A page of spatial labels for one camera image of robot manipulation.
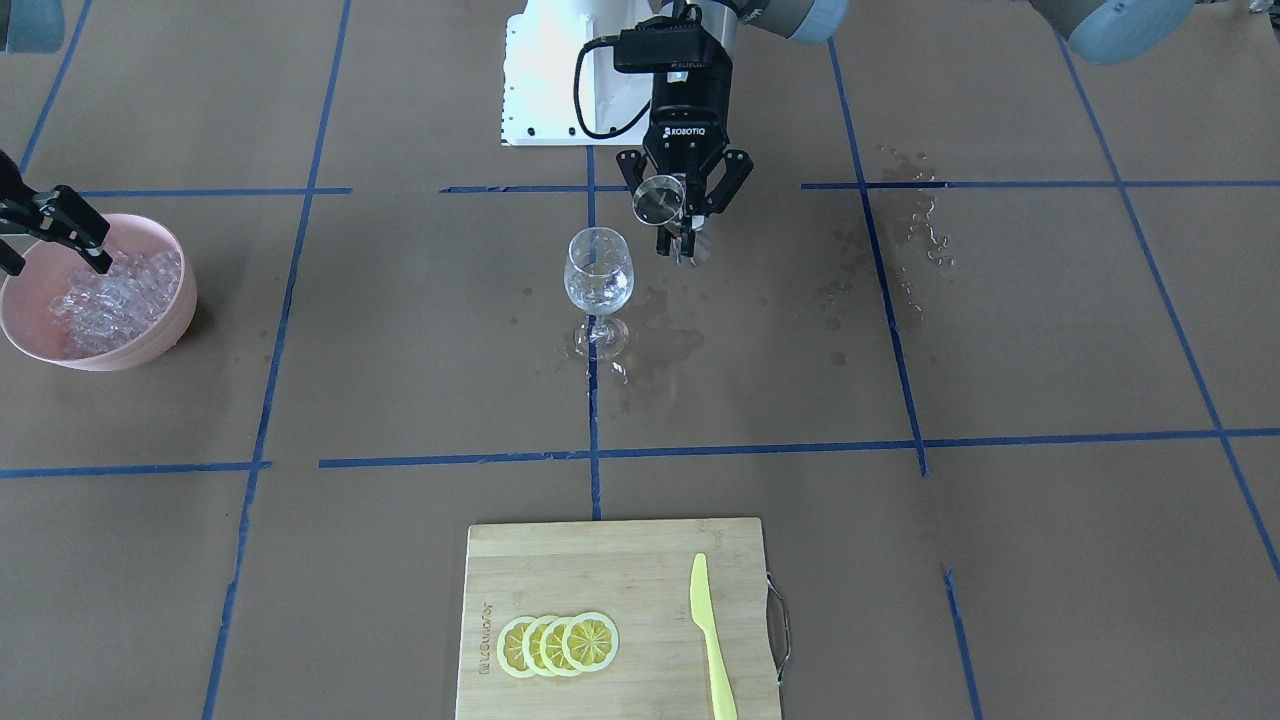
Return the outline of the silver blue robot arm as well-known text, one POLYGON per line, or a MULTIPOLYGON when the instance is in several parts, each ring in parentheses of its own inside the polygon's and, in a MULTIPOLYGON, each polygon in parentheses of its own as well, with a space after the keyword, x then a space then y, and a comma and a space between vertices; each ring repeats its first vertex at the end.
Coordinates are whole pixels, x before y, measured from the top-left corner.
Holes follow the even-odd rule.
MULTIPOLYGON (((1132 60, 1170 36, 1197 1, 1020 1, 1096 65, 1132 60)), ((596 36, 579 50, 573 108, 582 129, 579 88, 586 60, 611 54, 620 76, 649 76, 650 97, 613 138, 646 119, 639 150, 616 156, 632 197, 634 215, 655 228, 660 256, 692 260, 708 217, 733 201, 754 169, 750 155, 730 142, 733 44, 740 26, 796 44, 824 44, 842 24, 851 1, 663 1, 663 10, 632 27, 596 36)))

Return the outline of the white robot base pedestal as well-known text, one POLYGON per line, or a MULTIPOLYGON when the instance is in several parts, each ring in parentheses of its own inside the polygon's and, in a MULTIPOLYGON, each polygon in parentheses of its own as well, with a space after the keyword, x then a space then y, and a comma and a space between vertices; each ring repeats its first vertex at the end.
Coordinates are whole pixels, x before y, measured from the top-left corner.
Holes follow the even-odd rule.
POLYGON ((511 147, 636 146, 652 100, 652 76, 622 74, 595 38, 653 17, 649 1, 527 1, 503 33, 500 141, 511 147))

